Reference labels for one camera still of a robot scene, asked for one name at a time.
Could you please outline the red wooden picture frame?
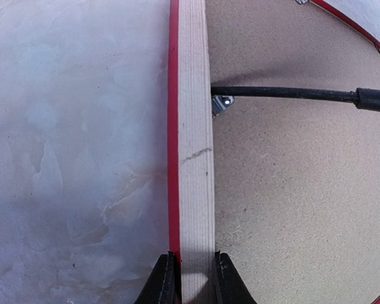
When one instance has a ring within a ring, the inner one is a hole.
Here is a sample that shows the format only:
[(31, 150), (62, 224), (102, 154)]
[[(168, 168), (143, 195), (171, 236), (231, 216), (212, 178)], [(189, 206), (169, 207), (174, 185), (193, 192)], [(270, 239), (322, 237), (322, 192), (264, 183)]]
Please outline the red wooden picture frame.
[[(168, 59), (170, 249), (181, 301), (215, 303), (215, 155), (208, 24), (204, 1), (172, 1)], [(371, 303), (380, 303), (380, 295)]]

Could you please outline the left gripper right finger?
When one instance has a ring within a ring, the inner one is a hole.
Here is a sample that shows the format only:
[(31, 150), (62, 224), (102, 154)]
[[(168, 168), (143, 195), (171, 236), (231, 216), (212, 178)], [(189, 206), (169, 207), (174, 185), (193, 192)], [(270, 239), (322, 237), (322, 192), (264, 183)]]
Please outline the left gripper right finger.
[(227, 253), (215, 252), (213, 281), (217, 303), (256, 304)]

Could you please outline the red handled screwdriver tool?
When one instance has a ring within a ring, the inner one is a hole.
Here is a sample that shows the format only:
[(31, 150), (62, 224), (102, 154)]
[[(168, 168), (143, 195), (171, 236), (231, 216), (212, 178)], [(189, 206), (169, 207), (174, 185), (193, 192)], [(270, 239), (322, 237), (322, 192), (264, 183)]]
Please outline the red handled screwdriver tool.
[(255, 98), (309, 99), (351, 103), (359, 110), (380, 113), (380, 90), (357, 88), (355, 91), (332, 91), (290, 87), (212, 87), (211, 95)]

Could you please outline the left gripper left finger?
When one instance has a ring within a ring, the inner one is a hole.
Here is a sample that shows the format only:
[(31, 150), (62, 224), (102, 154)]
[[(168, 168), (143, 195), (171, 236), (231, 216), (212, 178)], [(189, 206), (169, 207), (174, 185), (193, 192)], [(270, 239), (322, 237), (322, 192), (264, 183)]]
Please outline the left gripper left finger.
[(180, 303), (178, 270), (174, 253), (160, 255), (139, 294), (139, 304)]

